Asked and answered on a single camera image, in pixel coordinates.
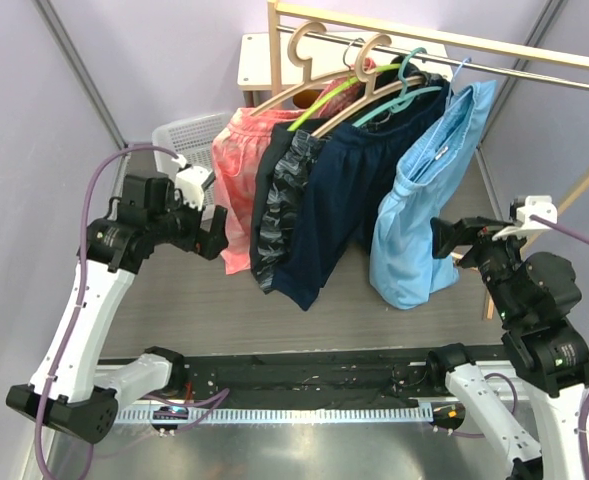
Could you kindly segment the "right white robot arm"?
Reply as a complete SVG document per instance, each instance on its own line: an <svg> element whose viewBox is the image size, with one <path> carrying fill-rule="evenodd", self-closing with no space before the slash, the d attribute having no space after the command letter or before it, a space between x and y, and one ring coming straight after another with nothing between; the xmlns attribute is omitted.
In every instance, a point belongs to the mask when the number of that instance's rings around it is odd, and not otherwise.
<svg viewBox="0 0 589 480"><path fill-rule="evenodd" d="M538 252L522 258L524 226L484 217L430 221L432 255L458 246L458 260L478 270L498 309L507 358L529 398L538 435L532 437L490 391L461 343L432 350L425 380L431 391L463 404L502 456L509 479L589 479L589 347L568 315L582 298L571 262Z"/></svg>

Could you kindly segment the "light blue wire hanger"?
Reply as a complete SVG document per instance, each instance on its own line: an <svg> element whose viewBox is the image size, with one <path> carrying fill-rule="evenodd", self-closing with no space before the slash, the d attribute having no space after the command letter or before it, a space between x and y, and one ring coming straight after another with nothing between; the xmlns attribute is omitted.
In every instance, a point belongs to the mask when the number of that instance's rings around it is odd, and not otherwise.
<svg viewBox="0 0 589 480"><path fill-rule="evenodd" d="M462 63L454 70L453 76L450 80L444 112L441 117L427 130L428 137L421 137L418 141L418 147L412 147L415 150L416 160L412 164L409 178L417 182L422 175L425 174L429 166L436 160L438 160L447 150L447 142L451 133L449 127L446 125L449 112L453 108L453 104L457 103L453 100L456 96L454 92L454 85L460 71L468 63L472 61L471 57L467 57L462 60Z"/></svg>

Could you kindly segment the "light blue shorts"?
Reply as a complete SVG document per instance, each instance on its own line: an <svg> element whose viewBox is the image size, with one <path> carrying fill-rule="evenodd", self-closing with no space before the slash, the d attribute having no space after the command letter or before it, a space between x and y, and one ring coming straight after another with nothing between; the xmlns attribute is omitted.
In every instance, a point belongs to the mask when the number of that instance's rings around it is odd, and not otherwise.
<svg viewBox="0 0 589 480"><path fill-rule="evenodd" d="M449 256L432 257L430 219L440 215L459 187L474 155L495 96L496 82L474 82L453 100L446 125L448 150L417 182L409 178L417 141L396 165L391 191L378 207L370 252L369 280L391 306L409 310L454 285L459 273Z"/></svg>

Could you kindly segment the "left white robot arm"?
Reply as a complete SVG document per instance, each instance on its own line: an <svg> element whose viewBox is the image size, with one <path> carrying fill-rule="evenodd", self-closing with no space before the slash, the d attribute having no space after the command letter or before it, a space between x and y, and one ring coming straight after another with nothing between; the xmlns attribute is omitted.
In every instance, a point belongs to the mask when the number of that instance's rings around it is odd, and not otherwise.
<svg viewBox="0 0 589 480"><path fill-rule="evenodd" d="M126 176L107 216L89 224L55 337L30 381L10 388L8 407L95 445L135 401L153 392L174 399L185 391L184 356L158 346L112 374L96 370L115 313L157 246L173 245L207 260L227 248L226 208L215 207L209 228L201 225L214 179L212 171L198 165L175 178Z"/></svg>

